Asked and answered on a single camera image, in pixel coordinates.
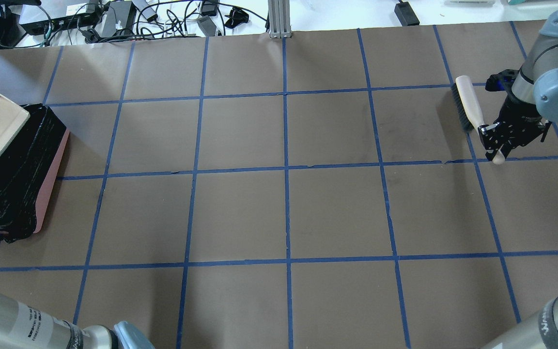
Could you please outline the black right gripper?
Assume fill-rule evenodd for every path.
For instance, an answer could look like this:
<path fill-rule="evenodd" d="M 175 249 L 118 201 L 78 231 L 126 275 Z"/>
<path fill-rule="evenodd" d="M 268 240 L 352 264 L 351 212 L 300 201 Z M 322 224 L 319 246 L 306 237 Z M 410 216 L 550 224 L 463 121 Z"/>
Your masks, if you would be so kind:
<path fill-rule="evenodd" d="M 479 125 L 479 138 L 488 160 L 505 160 L 513 149 L 527 146 L 538 138 L 544 142 L 551 128 L 552 122 L 543 119 L 534 104 L 514 95 L 512 86 L 519 76 L 518 70 L 503 70 L 486 82 L 487 91 L 507 93 L 498 118 L 492 124 Z"/>

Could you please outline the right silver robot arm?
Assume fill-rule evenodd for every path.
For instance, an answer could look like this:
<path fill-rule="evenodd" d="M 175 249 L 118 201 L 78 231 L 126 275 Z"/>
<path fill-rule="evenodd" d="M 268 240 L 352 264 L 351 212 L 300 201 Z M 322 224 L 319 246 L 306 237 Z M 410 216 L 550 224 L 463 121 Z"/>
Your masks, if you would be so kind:
<path fill-rule="evenodd" d="M 507 95 L 498 117 L 478 127 L 489 161 L 501 164 L 512 150 L 544 141 L 558 122 L 558 11 L 545 21 L 522 66 L 491 75 L 485 88 Z"/>

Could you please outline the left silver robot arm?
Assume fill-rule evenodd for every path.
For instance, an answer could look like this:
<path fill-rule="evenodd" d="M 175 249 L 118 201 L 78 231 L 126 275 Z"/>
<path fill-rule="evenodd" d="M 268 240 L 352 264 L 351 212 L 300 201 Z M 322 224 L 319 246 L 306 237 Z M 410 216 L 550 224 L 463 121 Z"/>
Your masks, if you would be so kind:
<path fill-rule="evenodd" d="M 0 349 L 153 349 L 132 323 L 81 328 L 0 294 Z"/>

